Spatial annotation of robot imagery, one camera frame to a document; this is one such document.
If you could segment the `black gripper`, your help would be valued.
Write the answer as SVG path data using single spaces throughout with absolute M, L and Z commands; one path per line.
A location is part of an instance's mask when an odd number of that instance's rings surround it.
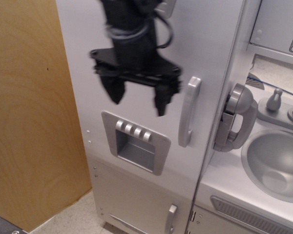
M 159 49 L 170 45 L 173 30 L 157 13 L 160 0 L 103 0 L 106 34 L 111 48 L 94 49 L 96 72 L 110 99 L 119 104 L 125 82 L 155 87 L 155 107 L 159 117 L 179 93 L 181 69 L 161 57 Z

